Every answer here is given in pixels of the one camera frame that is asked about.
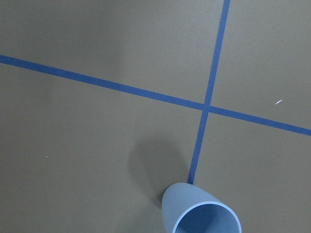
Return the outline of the light blue plastic cup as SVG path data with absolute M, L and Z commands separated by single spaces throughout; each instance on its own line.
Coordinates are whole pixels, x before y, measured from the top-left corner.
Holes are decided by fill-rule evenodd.
M 234 211 L 205 190 L 188 183 L 169 186 L 161 211 L 167 233 L 241 233 Z

